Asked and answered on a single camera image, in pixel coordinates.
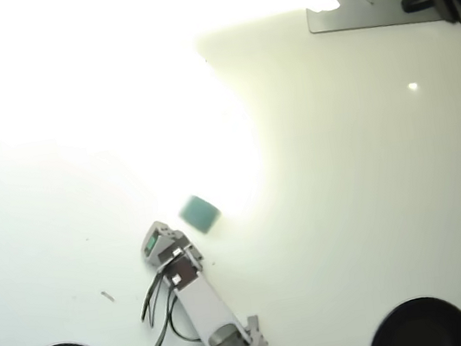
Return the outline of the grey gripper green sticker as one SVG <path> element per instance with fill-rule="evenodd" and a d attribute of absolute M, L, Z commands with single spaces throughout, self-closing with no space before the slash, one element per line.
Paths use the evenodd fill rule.
<path fill-rule="evenodd" d="M 172 230 L 164 222 L 153 222 L 142 241 L 142 255 L 147 264 L 161 265 L 183 246 L 182 231 Z"/>

